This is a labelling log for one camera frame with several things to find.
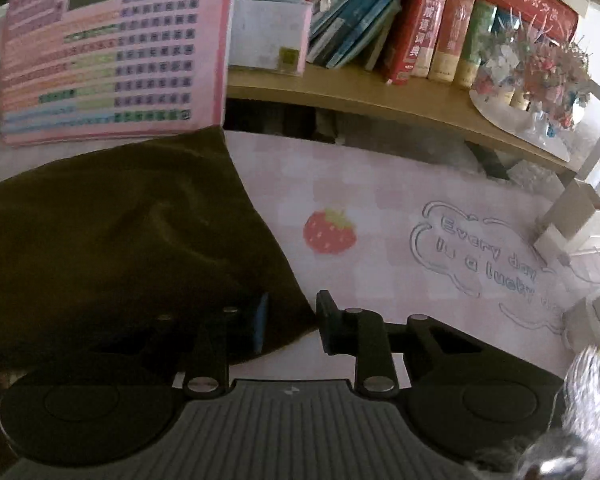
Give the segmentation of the white card box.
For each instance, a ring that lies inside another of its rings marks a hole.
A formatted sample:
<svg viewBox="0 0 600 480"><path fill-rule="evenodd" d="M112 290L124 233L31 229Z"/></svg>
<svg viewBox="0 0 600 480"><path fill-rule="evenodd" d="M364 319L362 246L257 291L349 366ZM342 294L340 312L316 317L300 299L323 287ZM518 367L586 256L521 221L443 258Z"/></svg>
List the white card box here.
<svg viewBox="0 0 600 480"><path fill-rule="evenodd" d="M312 14L300 0L235 0L228 65L302 76Z"/></svg>

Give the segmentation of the white furry sleeve cuff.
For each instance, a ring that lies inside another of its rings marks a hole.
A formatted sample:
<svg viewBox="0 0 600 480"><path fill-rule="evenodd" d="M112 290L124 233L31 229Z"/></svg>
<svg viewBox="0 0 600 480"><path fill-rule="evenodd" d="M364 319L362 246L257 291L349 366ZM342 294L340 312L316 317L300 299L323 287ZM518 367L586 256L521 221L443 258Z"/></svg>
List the white furry sleeve cuff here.
<svg viewBox="0 0 600 480"><path fill-rule="evenodd" d="M487 448L466 467L477 479L600 479L600 349L576 355L554 396L562 422L535 438L513 438Z"/></svg>

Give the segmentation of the artificial flower arrangement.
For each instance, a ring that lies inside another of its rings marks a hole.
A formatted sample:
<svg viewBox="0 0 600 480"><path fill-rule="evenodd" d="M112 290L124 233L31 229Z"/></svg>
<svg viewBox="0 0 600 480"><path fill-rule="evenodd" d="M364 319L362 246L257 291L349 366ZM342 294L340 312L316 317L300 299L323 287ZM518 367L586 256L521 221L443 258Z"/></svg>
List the artificial flower arrangement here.
<svg viewBox="0 0 600 480"><path fill-rule="evenodd" d="M469 97L494 127L569 162L568 136L590 102L588 54L549 31L498 10L492 32L480 37Z"/></svg>

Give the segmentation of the thick red dictionary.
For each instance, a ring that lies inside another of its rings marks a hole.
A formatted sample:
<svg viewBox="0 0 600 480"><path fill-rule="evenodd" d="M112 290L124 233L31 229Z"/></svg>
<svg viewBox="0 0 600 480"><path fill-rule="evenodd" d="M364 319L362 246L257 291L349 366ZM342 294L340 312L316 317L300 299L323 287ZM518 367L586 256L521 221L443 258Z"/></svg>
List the thick red dictionary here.
<svg viewBox="0 0 600 480"><path fill-rule="evenodd" d="M384 62L387 84L425 78L440 30L445 0L410 0L391 33Z"/></svg>

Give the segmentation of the dark brown garment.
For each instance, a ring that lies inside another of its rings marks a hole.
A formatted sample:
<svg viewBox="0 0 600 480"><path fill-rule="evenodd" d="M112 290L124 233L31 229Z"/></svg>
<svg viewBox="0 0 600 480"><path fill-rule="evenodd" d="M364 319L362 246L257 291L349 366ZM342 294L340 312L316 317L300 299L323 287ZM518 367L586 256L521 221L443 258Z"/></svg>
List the dark brown garment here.
<svg viewBox="0 0 600 480"><path fill-rule="evenodd" d="M315 327L221 128L56 160L0 182L0 372L165 314L189 330L228 330L233 364Z"/></svg>

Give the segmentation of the pink learning tablet board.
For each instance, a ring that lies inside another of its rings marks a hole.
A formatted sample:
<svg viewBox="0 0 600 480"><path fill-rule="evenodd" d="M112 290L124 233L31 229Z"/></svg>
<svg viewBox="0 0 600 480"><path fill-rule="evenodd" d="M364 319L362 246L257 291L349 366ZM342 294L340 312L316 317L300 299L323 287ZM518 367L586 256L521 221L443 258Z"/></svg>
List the pink learning tablet board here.
<svg viewBox="0 0 600 480"><path fill-rule="evenodd" d="M234 0L9 0L8 145L196 131L224 118Z"/></svg>

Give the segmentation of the green spine book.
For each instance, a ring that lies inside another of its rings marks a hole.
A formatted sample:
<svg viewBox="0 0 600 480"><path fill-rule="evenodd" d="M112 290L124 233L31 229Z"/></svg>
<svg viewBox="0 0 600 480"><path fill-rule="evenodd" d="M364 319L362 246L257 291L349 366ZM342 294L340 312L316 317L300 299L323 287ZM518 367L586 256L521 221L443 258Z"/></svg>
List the green spine book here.
<svg viewBox="0 0 600 480"><path fill-rule="evenodd" d="M454 84L469 89L481 65L481 49L490 35L498 8L486 0L476 0L472 9L465 42L454 76Z"/></svg>

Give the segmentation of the pink checkered desk mat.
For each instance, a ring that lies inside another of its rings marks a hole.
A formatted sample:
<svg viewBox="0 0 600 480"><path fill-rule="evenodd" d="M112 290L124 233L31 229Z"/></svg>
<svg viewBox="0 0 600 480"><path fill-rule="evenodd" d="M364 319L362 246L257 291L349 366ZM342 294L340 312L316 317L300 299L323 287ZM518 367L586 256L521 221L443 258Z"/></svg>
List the pink checkered desk mat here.
<svg viewBox="0 0 600 480"><path fill-rule="evenodd" d="M328 290L343 308L401 323L427 315L555 375L573 354L564 314L600 286L600 257L569 268L532 247L547 200L445 166L340 146L224 131L242 185L282 248L315 315ZM36 148L0 144L0 182L91 152L146 141ZM291 344L232 364L237 377L348 377L316 327Z"/></svg>

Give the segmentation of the red and cream book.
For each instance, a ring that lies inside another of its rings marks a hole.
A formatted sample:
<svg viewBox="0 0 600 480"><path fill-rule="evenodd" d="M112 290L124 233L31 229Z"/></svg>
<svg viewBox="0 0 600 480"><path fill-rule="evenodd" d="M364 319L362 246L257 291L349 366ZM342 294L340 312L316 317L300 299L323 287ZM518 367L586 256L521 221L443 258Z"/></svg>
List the red and cream book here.
<svg viewBox="0 0 600 480"><path fill-rule="evenodd" d="M428 78L452 82L476 0L446 0Z"/></svg>

